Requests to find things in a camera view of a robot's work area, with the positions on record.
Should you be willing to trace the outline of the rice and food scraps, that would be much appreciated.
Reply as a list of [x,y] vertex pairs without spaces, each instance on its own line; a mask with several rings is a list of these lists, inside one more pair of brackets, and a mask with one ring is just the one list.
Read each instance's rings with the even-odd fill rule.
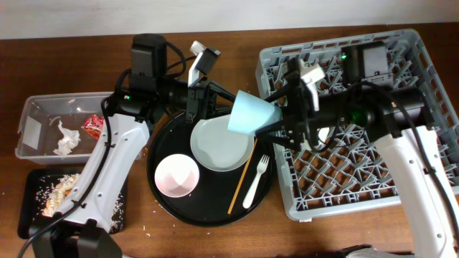
[[[79,173],[40,176],[38,179],[38,188],[33,198],[34,215],[32,216],[32,220],[39,217],[51,218],[57,207],[63,203],[71,190],[73,190],[79,177]],[[110,223],[111,234],[116,234],[124,230],[126,221],[126,194],[127,186],[124,186],[118,194],[112,212]]]

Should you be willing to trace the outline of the wooden chopstick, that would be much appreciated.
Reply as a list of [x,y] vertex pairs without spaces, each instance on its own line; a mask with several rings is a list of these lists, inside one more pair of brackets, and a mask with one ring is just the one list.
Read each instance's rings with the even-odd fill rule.
[[247,173],[247,170],[248,170],[248,168],[249,168],[250,161],[251,161],[251,159],[252,159],[253,153],[255,152],[255,148],[256,148],[256,145],[257,145],[257,141],[258,141],[258,139],[255,138],[254,146],[253,146],[252,151],[251,151],[251,153],[250,153],[250,155],[249,155],[249,157],[248,157],[248,159],[247,159],[247,161],[246,161],[246,163],[245,163],[245,167],[243,168],[243,171],[242,171],[242,173],[241,173],[240,179],[239,179],[239,181],[238,181],[237,188],[235,189],[234,195],[233,195],[233,197],[232,197],[232,201],[231,201],[231,203],[230,203],[230,205],[229,205],[229,208],[228,208],[228,210],[227,210],[227,214],[228,214],[228,215],[230,215],[230,214],[232,213],[232,210],[233,210],[233,208],[234,208],[235,202],[236,202],[236,200],[237,200],[238,194],[239,194],[239,192],[240,192],[242,183],[243,183],[244,178],[245,178],[245,174]]

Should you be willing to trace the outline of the light blue plate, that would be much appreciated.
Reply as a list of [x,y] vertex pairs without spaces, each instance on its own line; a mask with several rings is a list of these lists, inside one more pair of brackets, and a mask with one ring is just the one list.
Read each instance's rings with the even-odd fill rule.
[[211,171],[227,172],[245,164],[254,148],[252,136],[227,129],[230,115],[200,120],[190,137],[192,154]]

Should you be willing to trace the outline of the white plastic fork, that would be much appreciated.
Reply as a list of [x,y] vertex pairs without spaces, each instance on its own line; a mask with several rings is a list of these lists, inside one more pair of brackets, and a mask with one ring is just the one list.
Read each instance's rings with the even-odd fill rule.
[[267,170],[267,167],[268,167],[268,164],[269,164],[269,161],[270,161],[270,156],[268,155],[263,155],[262,158],[260,159],[258,165],[257,165],[257,170],[256,170],[256,174],[255,174],[255,177],[250,185],[250,188],[248,189],[247,191],[247,194],[242,202],[242,206],[245,208],[245,209],[249,209],[252,205],[252,202],[254,200],[254,197],[255,197],[255,193],[256,193],[256,190],[257,190],[257,186],[259,184],[259,181],[260,181],[260,178],[261,178],[261,175],[264,174],[264,172],[266,172]]

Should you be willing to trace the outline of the red snack wrapper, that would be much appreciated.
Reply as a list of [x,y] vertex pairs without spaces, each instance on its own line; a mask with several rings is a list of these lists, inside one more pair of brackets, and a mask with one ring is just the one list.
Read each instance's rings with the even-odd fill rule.
[[104,118],[97,115],[90,115],[88,119],[83,123],[82,129],[98,140],[103,129]]

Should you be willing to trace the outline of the blue cup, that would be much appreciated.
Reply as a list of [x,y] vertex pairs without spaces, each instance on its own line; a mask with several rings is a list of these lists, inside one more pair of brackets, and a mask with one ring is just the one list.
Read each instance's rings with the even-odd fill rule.
[[255,136],[255,132],[282,120],[282,111],[270,102],[239,90],[227,129],[234,133]]

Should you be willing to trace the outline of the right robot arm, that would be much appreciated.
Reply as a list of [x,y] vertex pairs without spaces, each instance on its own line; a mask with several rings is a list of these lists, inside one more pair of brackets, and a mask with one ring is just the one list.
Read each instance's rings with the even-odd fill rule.
[[320,95],[324,78],[318,65],[294,57],[285,63],[285,84],[269,97],[285,97],[281,120],[263,126],[256,137],[298,150],[307,143],[314,153],[335,146],[322,140],[323,128],[363,128],[394,180],[408,218],[418,257],[458,255],[458,202],[437,146],[433,118],[416,87],[394,88],[383,42],[341,50],[344,90]]

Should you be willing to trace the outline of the pink bowl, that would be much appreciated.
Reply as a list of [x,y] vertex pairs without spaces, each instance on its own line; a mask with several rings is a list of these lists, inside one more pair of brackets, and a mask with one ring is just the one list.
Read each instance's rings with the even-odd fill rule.
[[184,154],[172,154],[157,165],[154,173],[156,188],[165,196],[180,198],[189,195],[199,182],[197,163]]

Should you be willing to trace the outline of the white tissue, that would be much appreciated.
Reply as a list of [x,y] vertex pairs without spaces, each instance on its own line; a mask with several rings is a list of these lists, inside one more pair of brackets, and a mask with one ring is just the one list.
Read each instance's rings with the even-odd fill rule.
[[72,149],[80,143],[80,133],[78,130],[70,130],[62,127],[62,121],[59,121],[58,128],[63,138],[58,141],[58,148],[53,153],[58,156],[66,156],[72,152]]

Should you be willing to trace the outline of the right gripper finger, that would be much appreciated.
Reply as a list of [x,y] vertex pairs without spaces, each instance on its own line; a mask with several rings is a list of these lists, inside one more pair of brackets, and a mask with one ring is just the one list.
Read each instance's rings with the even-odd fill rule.
[[282,86],[279,90],[276,90],[273,94],[265,98],[266,102],[273,102],[276,101],[282,97],[285,97],[288,92],[290,91],[290,86],[289,85],[284,85]]
[[295,134],[293,122],[279,121],[255,131],[261,141],[275,143],[283,147],[297,147],[298,136]]

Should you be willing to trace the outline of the cream white cup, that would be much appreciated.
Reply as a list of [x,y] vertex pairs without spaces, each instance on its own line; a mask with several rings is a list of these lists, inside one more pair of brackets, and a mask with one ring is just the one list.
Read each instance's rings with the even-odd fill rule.
[[[325,141],[327,139],[327,136],[329,134],[330,128],[321,128],[318,130],[318,142],[322,145],[325,144]],[[301,144],[303,148],[305,148],[307,151],[311,150],[311,147],[309,146],[309,143],[307,140],[304,140],[304,142]]]

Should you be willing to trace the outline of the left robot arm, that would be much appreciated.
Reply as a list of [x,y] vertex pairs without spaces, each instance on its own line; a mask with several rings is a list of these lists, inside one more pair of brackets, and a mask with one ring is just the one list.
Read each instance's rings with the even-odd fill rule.
[[193,64],[160,34],[138,34],[131,45],[131,67],[124,70],[111,95],[101,101],[103,128],[80,178],[54,216],[33,226],[20,249],[36,257],[122,257],[110,236],[118,194],[155,123],[168,108],[184,112],[188,123],[226,115],[217,97],[235,96],[207,79],[221,52],[198,41],[191,45]]

